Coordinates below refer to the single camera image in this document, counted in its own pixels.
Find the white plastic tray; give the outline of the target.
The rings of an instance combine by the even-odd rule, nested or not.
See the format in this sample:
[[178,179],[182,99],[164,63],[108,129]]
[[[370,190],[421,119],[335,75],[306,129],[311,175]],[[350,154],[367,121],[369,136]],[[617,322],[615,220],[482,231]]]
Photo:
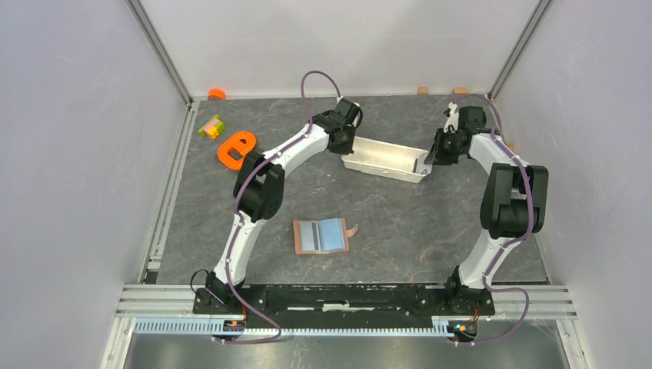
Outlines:
[[417,184],[433,168],[425,163],[428,151],[420,148],[356,137],[353,151],[341,156],[344,166],[365,174]]

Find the brown leather card holder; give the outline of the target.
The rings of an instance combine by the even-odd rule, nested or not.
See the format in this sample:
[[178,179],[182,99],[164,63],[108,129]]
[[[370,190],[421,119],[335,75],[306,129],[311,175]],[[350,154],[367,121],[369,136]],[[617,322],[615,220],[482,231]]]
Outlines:
[[322,221],[293,221],[296,254],[333,254],[350,250],[349,239],[358,232],[358,224],[349,228],[345,218]]

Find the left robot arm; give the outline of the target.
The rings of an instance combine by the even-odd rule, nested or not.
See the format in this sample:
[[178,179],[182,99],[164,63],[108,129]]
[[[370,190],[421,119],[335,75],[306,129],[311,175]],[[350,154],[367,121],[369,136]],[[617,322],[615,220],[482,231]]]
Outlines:
[[284,181],[299,165],[323,151],[353,152],[356,129],[362,122],[359,104],[339,98],[331,110],[309,122],[279,146],[245,155],[234,187],[234,221],[223,254],[206,278],[211,301],[223,313],[241,305],[237,286],[245,280],[254,244],[267,221],[277,214],[284,197]]

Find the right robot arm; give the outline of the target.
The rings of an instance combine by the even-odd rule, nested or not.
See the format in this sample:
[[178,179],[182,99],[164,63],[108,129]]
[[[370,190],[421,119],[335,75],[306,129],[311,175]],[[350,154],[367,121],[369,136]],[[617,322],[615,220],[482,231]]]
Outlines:
[[496,270],[508,254],[544,225],[549,171],[522,160],[501,133],[487,127],[478,106],[450,103],[447,120],[434,136],[426,165],[455,165],[465,155],[479,163],[488,178],[481,201],[481,234],[465,261],[447,279],[444,304],[463,314],[487,304]]

